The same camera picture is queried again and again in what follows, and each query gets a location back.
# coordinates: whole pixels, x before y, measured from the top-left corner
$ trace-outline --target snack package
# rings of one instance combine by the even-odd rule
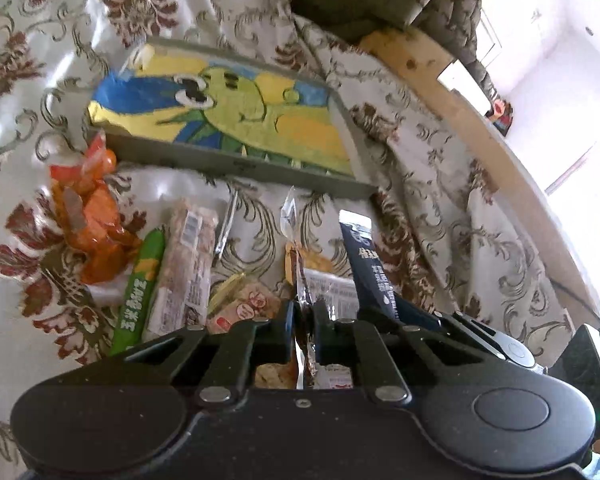
[[[164,254],[164,245],[164,232],[161,229],[154,229],[144,237],[126,286],[125,301],[118,313],[118,323],[113,332],[109,355],[124,352],[140,342]]]
[[[394,288],[371,239],[371,219],[341,210],[340,229],[361,303],[375,305],[389,318],[397,318]]]
[[[58,223],[69,246],[87,254],[81,282],[108,282],[134,259],[140,239],[122,227],[116,200],[103,177],[116,167],[103,132],[72,166],[49,166]]]
[[[280,212],[280,229],[288,240],[285,255],[286,280],[296,286],[302,310],[309,309],[315,300],[323,299],[331,319],[355,319],[359,303],[353,280],[335,276],[331,260],[300,245],[293,187]],[[306,337],[308,325],[304,324],[307,323],[304,316],[299,323],[302,330],[297,338],[304,361],[302,386],[320,390],[352,388],[353,379],[349,368],[342,365],[322,366],[316,362],[314,342]]]
[[[156,298],[147,329],[165,335],[186,324],[204,324],[218,214],[179,200],[169,224]]]
[[[211,334],[228,332],[231,326],[254,317],[276,317],[282,301],[261,282],[245,273],[228,278],[209,301],[206,328]],[[298,381],[296,359],[285,365],[265,364],[256,368],[257,388],[293,389]]]
[[[272,319],[282,302],[266,286],[244,273],[234,274],[216,291],[209,302],[206,328],[211,334],[229,332],[243,319]]]

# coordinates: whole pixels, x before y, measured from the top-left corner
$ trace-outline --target orange snack bag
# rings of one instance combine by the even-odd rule
[[[115,278],[141,244],[122,227],[116,200],[102,179],[115,168],[116,155],[107,149],[103,132],[94,137],[80,164],[49,166],[51,195],[64,238],[87,255],[80,276],[86,284]]]

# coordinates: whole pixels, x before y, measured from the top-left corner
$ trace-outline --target yellow cartoon character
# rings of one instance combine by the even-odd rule
[[[290,85],[281,89],[278,83],[275,90],[280,91],[272,92],[276,78]],[[229,137],[221,143],[224,150],[240,152],[245,146],[249,155],[266,154],[272,160],[279,160],[276,155],[281,155],[350,174],[349,158],[331,124],[329,109],[300,104],[293,81],[269,73],[251,80],[222,66],[205,68],[198,76],[177,75],[174,81],[183,86],[176,100],[189,110],[161,124],[189,123],[204,117],[204,124],[188,142],[199,144],[220,132]]]
[[[101,82],[89,106],[94,123],[122,126],[136,136],[352,174],[331,123],[325,88],[238,64],[210,66],[195,57],[148,52],[127,73],[110,74]]]

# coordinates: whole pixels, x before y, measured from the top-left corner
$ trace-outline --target blue paint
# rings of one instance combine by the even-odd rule
[[[127,81],[109,74],[93,100],[118,114],[144,114],[162,108],[181,107],[175,94],[183,87],[163,77],[135,77]]]
[[[204,137],[203,139],[200,139],[198,142],[194,142],[194,145],[201,146],[202,148],[213,148],[215,150],[219,150],[221,142],[222,142],[222,133],[216,132],[207,137]]]
[[[173,139],[173,142],[187,142],[189,137],[198,131],[203,124],[205,124],[204,121],[191,121],[190,123],[185,124],[176,138]]]
[[[296,81],[294,89],[300,94],[300,104],[306,106],[326,106],[329,100],[329,91],[326,88]]]
[[[251,79],[252,81],[254,79],[256,79],[256,77],[260,73],[260,72],[257,72],[255,70],[252,70],[251,68],[247,68],[245,66],[229,65],[229,64],[227,64],[227,62],[215,62],[215,61],[211,61],[211,62],[209,62],[209,66],[219,66],[219,67],[225,68],[227,70],[230,70],[231,72],[234,72],[237,75],[241,75],[242,77],[245,77],[247,79]]]

